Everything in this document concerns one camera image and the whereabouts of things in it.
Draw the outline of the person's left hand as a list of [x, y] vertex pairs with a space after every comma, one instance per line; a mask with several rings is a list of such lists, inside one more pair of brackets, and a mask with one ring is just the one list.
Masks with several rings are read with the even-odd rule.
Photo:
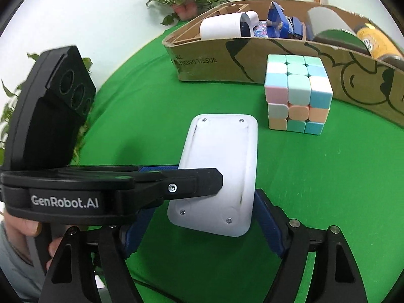
[[7, 209], [4, 209], [3, 215], [6, 236], [12, 249], [24, 262], [32, 265], [27, 238], [39, 236], [42, 231], [42, 223], [12, 216]]

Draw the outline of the grey sleeve forearm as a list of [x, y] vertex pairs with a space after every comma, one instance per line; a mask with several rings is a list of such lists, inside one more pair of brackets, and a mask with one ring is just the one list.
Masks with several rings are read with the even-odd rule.
[[9, 242], [5, 222], [1, 222], [1, 269], [23, 302], [38, 302], [42, 285], [36, 270]]

